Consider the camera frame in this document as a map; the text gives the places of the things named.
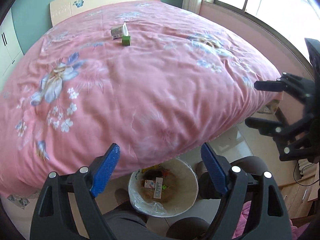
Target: window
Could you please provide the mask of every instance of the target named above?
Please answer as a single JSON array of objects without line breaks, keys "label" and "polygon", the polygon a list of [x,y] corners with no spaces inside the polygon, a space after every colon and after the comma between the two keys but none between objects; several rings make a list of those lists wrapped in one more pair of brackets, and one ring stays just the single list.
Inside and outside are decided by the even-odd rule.
[{"label": "window", "polygon": [[320,9],[313,0],[207,0],[241,14],[309,61],[304,38],[320,40]]}]

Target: green wall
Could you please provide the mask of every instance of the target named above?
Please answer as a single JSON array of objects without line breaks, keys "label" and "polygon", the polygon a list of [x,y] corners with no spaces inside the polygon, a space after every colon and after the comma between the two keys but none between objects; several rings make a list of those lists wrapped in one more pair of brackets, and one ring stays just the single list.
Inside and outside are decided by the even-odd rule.
[{"label": "green wall", "polygon": [[[22,52],[28,49],[51,27],[49,3],[53,0],[16,0],[12,6],[12,19]],[[183,0],[161,0],[182,6]]]}]

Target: screw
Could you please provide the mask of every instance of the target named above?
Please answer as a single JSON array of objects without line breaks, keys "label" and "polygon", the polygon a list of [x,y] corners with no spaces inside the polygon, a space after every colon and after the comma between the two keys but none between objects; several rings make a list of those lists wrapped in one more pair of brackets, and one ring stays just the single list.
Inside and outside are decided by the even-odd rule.
[{"label": "screw", "polygon": [[238,166],[233,166],[231,169],[235,173],[239,173],[241,171],[241,169]]},{"label": "screw", "polygon": [[53,178],[55,178],[56,176],[57,176],[57,173],[55,173],[54,171],[49,173],[49,178],[50,178],[50,179],[53,179]]},{"label": "screw", "polygon": [[80,173],[87,173],[88,170],[89,170],[88,167],[82,167],[82,168],[80,168]]},{"label": "screw", "polygon": [[263,173],[263,175],[268,179],[271,179],[272,177],[272,174],[269,171],[266,171],[265,173]]}]

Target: pink bedspread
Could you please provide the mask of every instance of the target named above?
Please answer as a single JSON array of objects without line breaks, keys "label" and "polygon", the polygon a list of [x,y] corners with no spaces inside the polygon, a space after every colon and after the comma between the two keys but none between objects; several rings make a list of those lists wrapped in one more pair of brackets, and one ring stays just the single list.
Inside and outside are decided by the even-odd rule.
[{"label": "pink bedspread", "polygon": [[[127,22],[131,46],[110,29]],[[0,96],[0,193],[28,196],[48,173],[73,173],[121,148],[113,178],[180,155],[278,94],[277,69],[231,31],[188,11],[107,5],[49,30]]]}]

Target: trash can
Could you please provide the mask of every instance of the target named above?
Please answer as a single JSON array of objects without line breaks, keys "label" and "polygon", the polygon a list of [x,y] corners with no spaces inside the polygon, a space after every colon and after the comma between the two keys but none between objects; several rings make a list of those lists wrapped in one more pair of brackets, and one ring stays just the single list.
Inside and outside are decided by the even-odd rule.
[{"label": "trash can", "polygon": [[[151,173],[160,175],[146,179]],[[193,206],[198,195],[198,182],[191,167],[174,158],[134,172],[128,190],[131,204],[137,211],[166,218],[180,215]]]}]

